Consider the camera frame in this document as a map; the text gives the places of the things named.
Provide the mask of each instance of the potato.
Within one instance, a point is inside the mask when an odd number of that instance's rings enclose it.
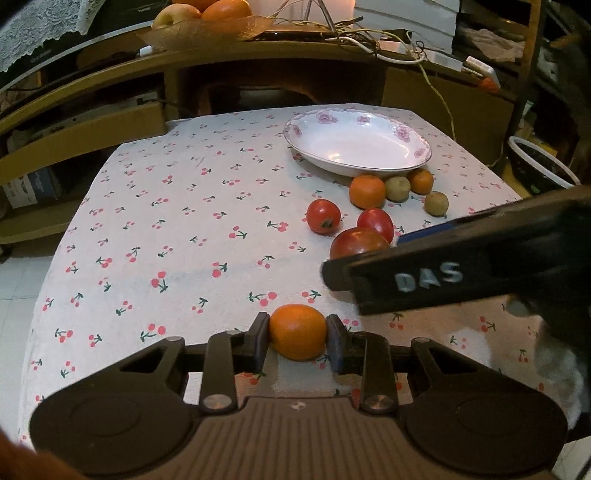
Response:
[[[408,199],[410,182],[406,177],[392,177],[386,180],[386,197],[393,202],[404,202]]]
[[[441,192],[432,192],[425,197],[425,212],[434,217],[442,217],[449,208],[449,200]]]

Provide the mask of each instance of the fruit bowl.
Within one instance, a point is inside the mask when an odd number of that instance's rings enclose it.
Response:
[[[213,43],[251,40],[267,30],[273,22],[273,18],[257,15],[222,22],[184,20],[138,36],[157,50],[191,50]]]

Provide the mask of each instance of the cherry print tablecloth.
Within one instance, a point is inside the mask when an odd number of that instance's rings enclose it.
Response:
[[[518,198],[450,138],[409,111],[351,105],[415,128],[433,148],[435,189],[448,218]],[[360,318],[323,285],[320,264],[332,238],[303,221],[317,198],[335,202],[343,228],[359,211],[338,179],[292,155],[283,126],[310,108],[205,116],[170,132],[121,145],[94,180],[64,234],[41,289],[28,341],[20,412],[28,420],[51,393],[167,335],[187,343],[247,329],[260,310],[305,303],[336,313],[351,330],[409,345],[428,336],[534,388],[554,394],[532,365],[539,319],[506,314],[502,299]],[[417,195],[387,203],[396,235],[444,221]],[[186,400],[195,402],[199,374]],[[399,378],[402,402],[410,401]],[[333,378],[327,357],[291,362],[269,350],[262,375],[240,374],[241,396],[358,393],[359,378]]]

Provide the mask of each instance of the metal screw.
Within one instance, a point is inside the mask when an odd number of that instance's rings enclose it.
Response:
[[[394,400],[387,395],[372,395],[365,399],[365,406],[373,411],[388,410],[393,405]]]
[[[208,395],[203,400],[203,405],[209,410],[223,410],[232,404],[232,399],[223,393]]]

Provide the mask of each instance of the red tomato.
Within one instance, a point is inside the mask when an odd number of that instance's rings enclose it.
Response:
[[[320,235],[336,232],[340,225],[340,210],[329,200],[314,200],[306,212],[306,222],[310,230]]]
[[[387,250],[390,245],[379,233],[366,228],[349,228],[337,235],[330,246],[329,257],[348,257],[373,250]]]
[[[394,225],[390,215],[380,208],[364,210],[357,219],[357,226],[369,228],[382,235],[388,243],[394,238]]]

